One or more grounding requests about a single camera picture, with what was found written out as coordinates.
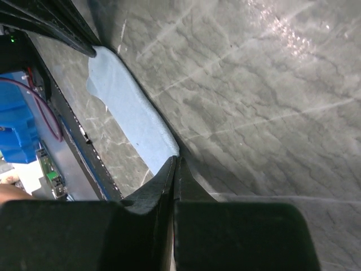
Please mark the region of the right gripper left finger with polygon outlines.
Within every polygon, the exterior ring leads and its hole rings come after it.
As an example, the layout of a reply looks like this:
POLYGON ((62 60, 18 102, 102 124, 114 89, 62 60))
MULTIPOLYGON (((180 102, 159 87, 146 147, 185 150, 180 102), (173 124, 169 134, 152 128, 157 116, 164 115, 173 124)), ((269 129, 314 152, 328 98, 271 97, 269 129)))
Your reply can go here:
POLYGON ((176 157, 120 201, 1 207, 2 270, 169 270, 176 157))

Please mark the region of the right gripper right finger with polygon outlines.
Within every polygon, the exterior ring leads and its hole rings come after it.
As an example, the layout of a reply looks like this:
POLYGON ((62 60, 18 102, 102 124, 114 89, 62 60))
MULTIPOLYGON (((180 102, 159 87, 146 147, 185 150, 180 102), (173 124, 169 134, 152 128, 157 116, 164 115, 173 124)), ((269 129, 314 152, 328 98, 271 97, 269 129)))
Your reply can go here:
POLYGON ((184 158, 174 176, 177 270, 320 270, 302 213, 287 203, 219 202, 184 158))

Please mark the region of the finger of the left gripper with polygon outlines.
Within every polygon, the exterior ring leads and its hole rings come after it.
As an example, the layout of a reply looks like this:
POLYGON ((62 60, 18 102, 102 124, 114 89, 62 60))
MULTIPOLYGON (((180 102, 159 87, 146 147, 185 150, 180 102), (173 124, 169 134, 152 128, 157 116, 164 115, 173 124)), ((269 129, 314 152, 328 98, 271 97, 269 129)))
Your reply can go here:
POLYGON ((95 57, 100 41, 72 1, 1 1, 1 24, 62 42, 95 57))

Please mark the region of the light blue cleaning cloth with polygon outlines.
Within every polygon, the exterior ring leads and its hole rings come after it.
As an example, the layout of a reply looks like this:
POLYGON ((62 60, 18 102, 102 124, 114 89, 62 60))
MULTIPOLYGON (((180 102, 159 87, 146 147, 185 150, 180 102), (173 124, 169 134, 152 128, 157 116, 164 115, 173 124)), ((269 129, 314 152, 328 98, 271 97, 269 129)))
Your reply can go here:
POLYGON ((179 146, 156 108, 118 55, 95 46, 89 58, 86 90, 100 99, 152 174, 158 173, 179 146))

